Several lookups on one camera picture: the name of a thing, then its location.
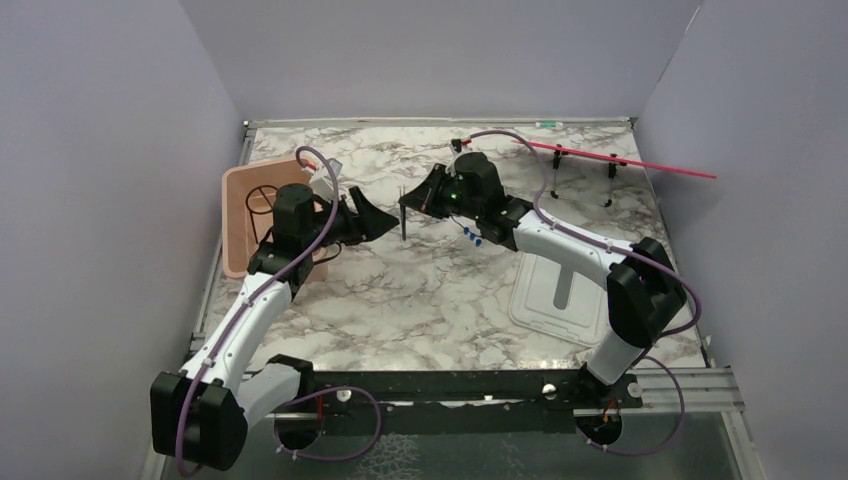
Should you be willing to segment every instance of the metal frame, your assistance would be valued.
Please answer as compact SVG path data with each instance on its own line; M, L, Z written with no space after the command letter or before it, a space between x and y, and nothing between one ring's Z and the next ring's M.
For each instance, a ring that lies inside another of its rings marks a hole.
M537 122L556 122L567 125L593 125L593 126L629 126L630 118L538 118L538 117L515 117L515 118L451 118L451 117L354 117L354 118L309 118L296 120L258 120L247 122L246 126L251 129L279 128L279 127L338 127L361 125L363 127L398 126L404 127L438 127L447 125L499 125L499 126L531 126Z
M250 162L250 155L253 152L253 142L256 140L256 128L252 127L251 122L245 121L244 140L241 144L241 153L239 155L236 166L247 165ZM206 285L203 289L203 296L200 299L200 310L197 312L197 319L194 322L194 331L191 336L191 345L189 346L189 355L193 354L206 341L206 314L209 311L209 301L215 294L217 289L217 280L221 277L223 266L221 264L221 255L223 254L224 239L218 235L218 243L215 246L215 253L212 255L212 263L209 265L209 273L206 278Z
M269 364L278 361L308 363L278 355ZM579 369L354 372L312 371L310 366L301 367L300 372L304 392L348 386L369 392L381 405L383 434L574 433L576 408L603 409L612 398L619 400L620 408L642 405L640 398L629 393L628 387L637 381L633 375L622 377L611 392L601 396L584 385ZM321 400L323 434L373 433L373 405L349 393L342 390ZM295 411L316 409L314 404L302 405ZM317 428L311 422L280 423L294 430Z
M522 378L504 378L503 385L510 385L510 391L521 391L526 390L526 388L522 389L521 385L515 385L516 383L520 383L522 380L532 380L534 376L544 374L544 370L506 370L501 371L501 374L504 373L514 373L516 377L518 376L527 376L527 379ZM563 376L563 373L566 375L563 378L568 377L568 373L576 373L574 371L563 371L563 370L550 370L551 373L557 373L560 376ZM733 419L735 422L742 421L741 414L745 411L745 403L742 400L742 394L739 392L739 386L736 384L736 378L733 376L733 371L730 368L673 368L671 372L674 374L677 381L680 383L681 389L683 391L683 399L686 402L686 412L687 413L716 413L720 412L723 415L733 415L728 416L726 418ZM422 372L429 373L431 375L435 374L435 372ZM452 375L453 373L462 373L468 374L471 376L486 374L491 372L444 372L446 375ZM645 415L645 414L667 414L667 413L677 413L680 411L680 400L677 395L677 389L674 387L674 383L671 381L671 378L668 376L665 371L661 369L636 369L630 370L627 372L628 375L633 375L636 377L636 381L639 383L639 386L642 389L641 394L641 405L638 403L630 403L627 402L622 405L621 412L622 415ZM368 375L368 372L358 372L357 377L362 377L363 375ZM415 375L414 372L388 372L386 375ZM316 384L320 384L322 387L324 386L324 382L319 382L319 379L322 378L337 378L342 379L347 377L346 372L316 372ZM359 382L355 379L350 378L352 380L349 382L352 385L361 386ZM403 392L395 392L395 399L385 400L385 403L389 404L406 404L415 402L414 399L410 401L408 396L404 396ZM457 398L468 398L467 395L462 394L461 392L457 392ZM502 395L482 395L479 399L474 401L476 404L480 405L500 405L506 403L512 403L517 401L526 400L526 398L507 398ZM575 416L586 416L586 415L597 415L602 413L602 409L600 408L578 408L574 409ZM287 419L287 418L315 418L314 414L310 413L271 413L266 418L269 419ZM744 426L744 421L742 423L734 423L734 435L735 439L739 440L740 443L740 452L741 447L745 444L745 436L747 435L747 429L739 428L740 425Z
M766 474L742 412L723 412L724 430L744 480L765 480Z

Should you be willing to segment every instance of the white plastic tray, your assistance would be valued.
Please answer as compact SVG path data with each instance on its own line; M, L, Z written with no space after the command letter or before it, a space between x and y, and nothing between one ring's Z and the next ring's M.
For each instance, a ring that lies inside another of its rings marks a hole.
M559 264L546 258L524 254L509 317L522 327L594 347L609 325L606 292L570 271L563 272L560 280L560 270Z

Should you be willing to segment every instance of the glass surface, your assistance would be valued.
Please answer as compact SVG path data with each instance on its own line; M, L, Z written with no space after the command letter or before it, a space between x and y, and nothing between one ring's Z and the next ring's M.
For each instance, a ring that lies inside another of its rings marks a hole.
M646 449L662 442L677 415L624 418L621 449ZM211 479L738 479L721 414L687 414L683 432L666 450L647 457L599 452L575 435L542 433L469 435L386 435L361 458L342 463L292 460L276 454L272 422L250 432L239 460L227 472L204 469L194 478ZM308 451L339 455L359 449L365 437L323 437ZM173 459L164 479L181 478Z

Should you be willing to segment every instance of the white wall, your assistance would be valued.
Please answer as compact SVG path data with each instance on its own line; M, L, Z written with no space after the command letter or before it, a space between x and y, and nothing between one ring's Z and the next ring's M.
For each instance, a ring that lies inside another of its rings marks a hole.
M181 0L245 118L633 116L700 0Z
M848 3L706 0L636 125L772 479L844 478Z
M0 478L136 478L240 118L176 0L0 7Z

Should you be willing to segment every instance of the red stick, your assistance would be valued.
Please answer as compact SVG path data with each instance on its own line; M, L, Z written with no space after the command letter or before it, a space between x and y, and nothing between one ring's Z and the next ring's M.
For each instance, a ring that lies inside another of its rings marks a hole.
M521 142L519 142L518 140L513 140L513 143L521 143ZM549 145L547 143L539 143L539 142L528 142L528 143L530 145L533 145L534 147L537 147L537 148L544 148L544 149L547 149L547 150L556 150L556 151L560 151L560 152L563 152L563 153L567 153L569 155L576 155L578 157L592 158L592 159L595 159L595 160L604 160L606 162L611 162L611 163L626 163L628 165L638 165L640 167L653 168L655 170L662 170L664 172L682 173L684 175L692 175L692 176L695 176L695 177L712 178L712 179L716 178L716 176L713 175L712 173L699 172L697 170L688 170L688 169L680 168L680 167L669 167L669 166L666 166L666 165L659 165L659 164L656 164L656 163L640 162L638 160L630 160L630 159L621 158L621 157L610 157L608 155L601 155L600 153L587 152L585 150L575 150L573 148L558 147L556 145Z

